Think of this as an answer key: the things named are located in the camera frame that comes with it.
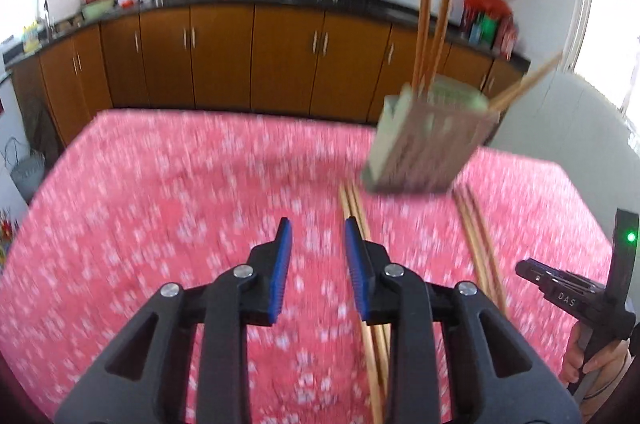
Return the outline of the person's right hand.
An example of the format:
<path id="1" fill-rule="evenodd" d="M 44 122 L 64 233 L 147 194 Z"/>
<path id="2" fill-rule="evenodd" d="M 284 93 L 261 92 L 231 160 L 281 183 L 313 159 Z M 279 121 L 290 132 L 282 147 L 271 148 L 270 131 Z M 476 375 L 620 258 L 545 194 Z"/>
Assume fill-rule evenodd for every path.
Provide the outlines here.
<path id="1" fill-rule="evenodd" d="M 559 380 L 567 387 L 578 382 L 579 374 L 587 375 L 597 372 L 593 385 L 579 404 L 582 422 L 588 423 L 620 384 L 631 366 L 632 358 L 629 352 L 629 340 L 614 340 L 589 361 L 585 361 L 584 352 L 578 346 L 578 340 L 581 337 L 582 325 L 576 322 L 570 330 Z"/>

